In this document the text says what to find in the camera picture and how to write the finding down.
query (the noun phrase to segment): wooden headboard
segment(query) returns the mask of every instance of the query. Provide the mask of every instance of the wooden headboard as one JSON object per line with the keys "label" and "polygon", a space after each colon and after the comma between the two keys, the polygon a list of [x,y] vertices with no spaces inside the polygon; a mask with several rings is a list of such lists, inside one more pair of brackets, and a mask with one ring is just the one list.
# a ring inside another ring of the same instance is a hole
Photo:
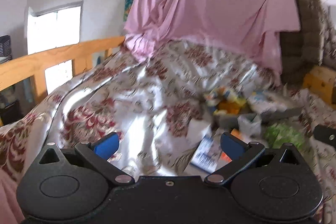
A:
{"label": "wooden headboard", "polygon": [[112,49],[120,46],[124,39],[125,37],[112,37],[80,42],[0,64],[0,90],[31,77],[35,103],[38,104],[48,95],[44,74],[47,68],[72,60],[73,76],[79,75],[92,68],[93,53],[105,51],[107,58],[112,54]]}

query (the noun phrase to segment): bed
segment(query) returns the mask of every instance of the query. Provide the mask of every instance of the bed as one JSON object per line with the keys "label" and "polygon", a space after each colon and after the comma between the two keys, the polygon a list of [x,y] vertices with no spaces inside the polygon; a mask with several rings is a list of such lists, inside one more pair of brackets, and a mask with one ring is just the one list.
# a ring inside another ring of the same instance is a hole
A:
{"label": "bed", "polygon": [[[83,42],[0,65],[4,89],[31,77],[36,103],[22,120],[0,128],[0,167],[20,181],[45,142],[71,147],[117,132],[119,150],[109,162],[135,178],[183,175],[198,142],[186,138],[192,118],[210,121],[202,95],[218,85],[239,90],[253,81],[274,87],[270,70],[244,57],[188,41],[171,41],[155,57],[139,63],[123,47],[123,37]],[[114,54],[111,49],[120,46]],[[106,60],[92,67],[90,54],[105,50]],[[72,80],[47,95],[44,70],[73,60]],[[289,90],[304,105],[292,121],[310,143],[305,158],[324,189],[324,223],[334,219],[335,150],[311,137],[317,123],[336,128],[336,112],[308,90]]]}

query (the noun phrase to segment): floral bedspread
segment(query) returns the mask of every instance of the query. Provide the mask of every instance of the floral bedspread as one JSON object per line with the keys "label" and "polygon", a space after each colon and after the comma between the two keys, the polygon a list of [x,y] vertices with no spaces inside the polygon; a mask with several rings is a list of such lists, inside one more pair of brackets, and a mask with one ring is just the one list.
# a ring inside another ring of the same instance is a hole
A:
{"label": "floral bedspread", "polygon": [[[197,143],[187,138],[192,118],[211,119],[203,93],[219,85],[239,90],[274,78],[244,57],[187,41],[170,42],[139,64],[121,48],[102,64],[57,88],[19,122],[0,128],[0,168],[19,181],[45,142],[60,148],[117,132],[109,162],[139,175],[182,175]],[[310,142],[310,165],[325,191],[324,223],[336,223],[335,150],[312,137],[316,123],[336,128],[336,112],[307,90],[291,94],[305,106],[297,121]]]}

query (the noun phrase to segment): yellow object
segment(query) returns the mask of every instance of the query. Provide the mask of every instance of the yellow object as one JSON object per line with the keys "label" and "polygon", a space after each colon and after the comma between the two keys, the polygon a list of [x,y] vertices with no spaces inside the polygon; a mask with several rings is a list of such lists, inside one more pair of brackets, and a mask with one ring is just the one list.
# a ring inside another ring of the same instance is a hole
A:
{"label": "yellow object", "polygon": [[332,108],[336,109],[335,80],[336,71],[326,67],[315,66],[304,77],[302,87],[304,89],[309,89]]}
{"label": "yellow object", "polygon": [[236,103],[240,107],[246,104],[246,100],[240,97],[233,89],[220,87],[218,90],[219,93],[223,95],[224,100],[226,100],[228,103]]}
{"label": "yellow object", "polygon": [[241,141],[243,140],[243,138],[242,138],[242,134],[241,134],[240,131],[237,130],[237,129],[233,129],[233,130],[231,131],[231,135],[235,136],[236,138],[240,139]]}
{"label": "yellow object", "polygon": [[218,109],[216,109],[213,112],[213,115],[218,115],[218,116],[220,116],[220,115],[226,115],[226,114],[228,114],[226,110],[218,110]]}
{"label": "yellow object", "polygon": [[226,110],[228,114],[237,115],[241,109],[237,103],[228,103],[227,101],[221,101],[218,106],[218,110]]}

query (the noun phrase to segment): pink fabric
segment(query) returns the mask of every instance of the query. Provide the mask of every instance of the pink fabric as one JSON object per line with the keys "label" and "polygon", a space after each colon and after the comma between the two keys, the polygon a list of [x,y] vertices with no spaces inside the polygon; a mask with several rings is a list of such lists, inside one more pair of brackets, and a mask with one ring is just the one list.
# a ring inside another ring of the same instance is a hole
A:
{"label": "pink fabric", "polygon": [[134,0],[125,44],[144,61],[171,39],[243,54],[282,71],[280,31],[298,31],[295,0]]}
{"label": "pink fabric", "polygon": [[18,224],[24,219],[16,201],[16,183],[0,170],[0,223]]}

